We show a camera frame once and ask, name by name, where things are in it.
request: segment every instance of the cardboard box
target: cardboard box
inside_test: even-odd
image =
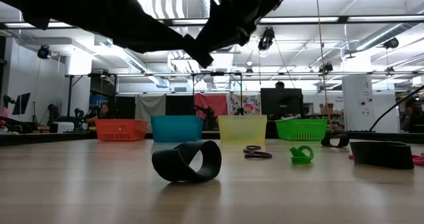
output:
[[[324,106],[324,104],[319,104],[319,108],[321,109],[322,115],[332,115],[334,114],[333,110],[334,104],[328,103],[327,107]]]

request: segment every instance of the man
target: man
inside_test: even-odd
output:
[[[276,83],[276,89],[277,90],[283,90],[284,89],[284,87],[285,87],[285,85],[284,85],[284,82],[277,82]]]
[[[406,114],[401,119],[401,129],[410,133],[424,133],[423,110],[415,98],[406,103]]]
[[[277,82],[277,83],[276,83],[276,89],[277,89],[278,91],[282,91],[282,90],[284,90],[284,87],[285,87],[284,82]],[[268,115],[268,120],[270,120],[270,121],[276,121],[276,120],[281,119],[281,117],[282,117],[282,116],[283,116],[282,114],[278,114],[278,115]]]

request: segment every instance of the green object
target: green object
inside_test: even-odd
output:
[[[303,152],[304,150],[309,151],[309,156]],[[313,159],[313,151],[311,147],[307,145],[303,145],[299,148],[293,147],[290,149],[290,152],[291,152],[291,155],[293,156],[291,158],[292,164],[311,164],[311,161]]]
[[[327,130],[328,119],[291,119],[276,121],[278,137],[285,140],[322,140]]]

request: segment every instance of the yellow translucent bin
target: yellow translucent bin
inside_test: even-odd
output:
[[[221,142],[264,144],[266,115],[220,115]]]

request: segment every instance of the pink curtain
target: pink curtain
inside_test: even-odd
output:
[[[195,94],[194,104],[203,108],[211,107],[215,115],[228,115],[227,96],[226,95],[202,95]],[[205,114],[197,111],[197,115],[205,118]]]

